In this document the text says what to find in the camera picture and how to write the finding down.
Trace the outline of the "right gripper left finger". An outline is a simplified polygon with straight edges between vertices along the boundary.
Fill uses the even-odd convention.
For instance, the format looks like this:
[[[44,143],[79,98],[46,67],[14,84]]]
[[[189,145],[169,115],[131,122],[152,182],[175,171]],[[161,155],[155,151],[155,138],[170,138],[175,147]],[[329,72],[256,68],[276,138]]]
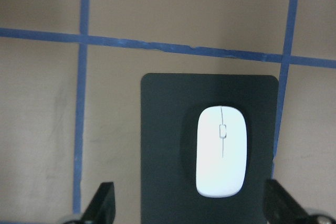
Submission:
[[[114,223],[116,216],[115,192],[113,182],[103,182],[99,185],[88,207],[82,214],[65,216],[60,223]]]

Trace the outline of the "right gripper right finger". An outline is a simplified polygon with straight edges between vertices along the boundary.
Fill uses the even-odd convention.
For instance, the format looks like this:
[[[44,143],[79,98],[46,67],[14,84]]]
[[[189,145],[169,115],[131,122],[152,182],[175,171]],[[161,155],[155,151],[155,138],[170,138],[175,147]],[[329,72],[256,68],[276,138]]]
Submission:
[[[264,183],[264,217],[271,224],[335,223],[324,214],[309,214],[275,179]]]

